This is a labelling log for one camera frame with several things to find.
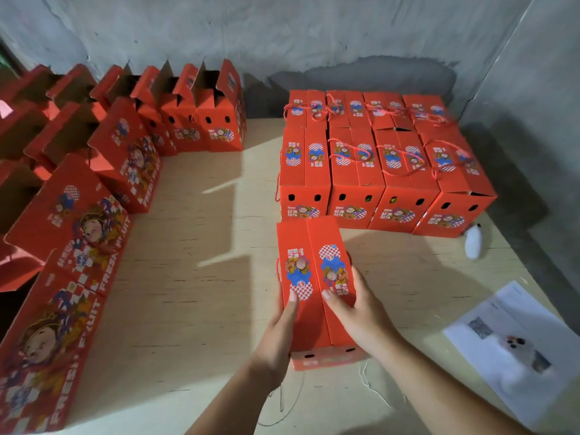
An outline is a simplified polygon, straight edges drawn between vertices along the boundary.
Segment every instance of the qr code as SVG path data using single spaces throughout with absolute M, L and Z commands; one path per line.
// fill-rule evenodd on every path
M 479 316 L 469 322 L 468 325 L 469 328 L 475 331 L 475 334 L 477 334 L 481 340 L 487 339 L 494 333 Z

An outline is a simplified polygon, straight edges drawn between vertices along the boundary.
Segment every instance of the person's right hand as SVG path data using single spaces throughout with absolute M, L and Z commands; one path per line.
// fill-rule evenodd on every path
M 386 343 L 402 342 L 403 338 L 388 317 L 385 307 L 371 291 L 359 270 L 353 266 L 354 288 L 357 300 L 349 307 L 340 296 L 329 290 L 323 298 L 353 340 L 373 357 Z

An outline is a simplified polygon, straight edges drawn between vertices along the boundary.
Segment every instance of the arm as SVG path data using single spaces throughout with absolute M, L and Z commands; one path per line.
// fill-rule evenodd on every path
M 286 376 L 297 312 L 298 297 L 290 291 L 286 309 L 280 299 L 250 360 L 234 374 L 185 435 L 254 433 L 268 394 L 278 388 Z
M 408 343 L 354 267 L 353 275 L 353 308 L 329 291 L 323 297 L 355 342 L 392 375 L 432 434 L 532 434 Z

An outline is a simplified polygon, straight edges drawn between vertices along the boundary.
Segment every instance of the wooden table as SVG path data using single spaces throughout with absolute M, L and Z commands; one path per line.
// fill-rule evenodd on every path
M 282 119 L 248 122 L 242 153 L 166 158 L 149 214 L 136 216 L 66 434 L 181 435 L 257 345 L 277 296 Z M 441 331 L 512 279 L 555 311 L 487 215 L 482 258 L 463 239 L 343 230 L 353 262 L 418 348 L 507 410 Z M 391 377 L 362 365 L 295 373 L 256 433 L 428 433 Z M 542 429 L 566 424 L 549 414 Z

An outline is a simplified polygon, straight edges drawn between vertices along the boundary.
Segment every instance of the paper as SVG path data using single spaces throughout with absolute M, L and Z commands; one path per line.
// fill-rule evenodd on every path
M 443 332 L 528 427 L 580 374 L 580 337 L 516 281 Z

